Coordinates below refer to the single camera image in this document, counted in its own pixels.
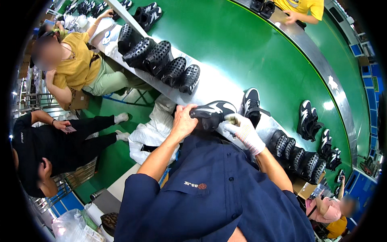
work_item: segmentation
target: white shoe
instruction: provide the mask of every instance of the white shoe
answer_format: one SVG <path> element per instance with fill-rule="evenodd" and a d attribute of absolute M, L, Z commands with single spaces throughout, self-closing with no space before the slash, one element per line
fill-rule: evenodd
<path fill-rule="evenodd" d="M 116 130 L 116 137 L 117 137 L 117 140 L 123 140 L 123 141 L 127 141 L 129 140 L 129 135 L 130 133 L 126 132 L 126 133 L 123 133 L 119 130 Z"/>
<path fill-rule="evenodd" d="M 129 120 L 128 113 L 120 113 L 117 116 L 114 116 L 114 123 L 119 124 Z"/>

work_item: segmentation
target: glove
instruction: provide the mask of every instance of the glove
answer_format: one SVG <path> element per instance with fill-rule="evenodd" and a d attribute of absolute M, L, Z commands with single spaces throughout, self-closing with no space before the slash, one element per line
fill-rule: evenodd
<path fill-rule="evenodd" d="M 250 150 L 252 155 L 256 156 L 266 147 L 265 143 L 258 136 L 250 119 L 243 117 L 238 113 L 231 113 L 224 117 L 230 123 L 225 124 L 224 128 L 242 141 Z"/>

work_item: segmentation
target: pink shirt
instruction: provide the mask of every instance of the pink shirt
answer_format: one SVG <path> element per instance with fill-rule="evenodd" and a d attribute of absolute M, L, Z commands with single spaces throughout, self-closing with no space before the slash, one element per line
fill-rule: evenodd
<path fill-rule="evenodd" d="M 341 218 L 340 200 L 337 200 L 336 198 L 324 197 L 322 202 L 328 205 L 328 211 L 324 215 L 321 215 L 321 213 L 316 209 L 309 217 L 309 219 L 320 223 L 332 223 Z M 307 205 L 306 215 L 309 215 L 309 213 L 312 211 L 312 209 L 315 206 L 316 206 L 316 200 L 313 199 L 310 202 L 310 206 Z"/>

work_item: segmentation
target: smartphone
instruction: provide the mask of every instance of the smartphone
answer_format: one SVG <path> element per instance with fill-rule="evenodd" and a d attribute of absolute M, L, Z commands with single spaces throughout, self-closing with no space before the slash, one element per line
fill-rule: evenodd
<path fill-rule="evenodd" d="M 65 128 L 65 129 L 60 129 L 60 130 L 62 130 L 62 131 L 65 132 L 66 134 L 77 131 L 77 130 L 76 130 L 75 128 L 73 128 L 71 125 L 66 125 L 66 128 Z"/>

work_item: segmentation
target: white plastic bag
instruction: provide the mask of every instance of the white plastic bag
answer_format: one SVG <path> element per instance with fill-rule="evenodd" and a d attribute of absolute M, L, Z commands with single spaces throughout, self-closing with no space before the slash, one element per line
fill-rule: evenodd
<path fill-rule="evenodd" d="M 146 124 L 139 124 L 129 136 L 130 157 L 138 164 L 142 165 L 150 152 L 141 151 L 143 145 L 160 146 L 168 137 L 173 126 L 171 116 L 176 104 L 164 95 L 160 95 L 154 101 L 153 111 L 149 115 L 151 120 Z M 179 146 L 176 147 L 168 164 L 175 160 L 175 154 Z"/>
<path fill-rule="evenodd" d="M 105 238 L 86 225 L 79 209 L 72 209 L 52 222 L 57 242 L 104 242 Z"/>

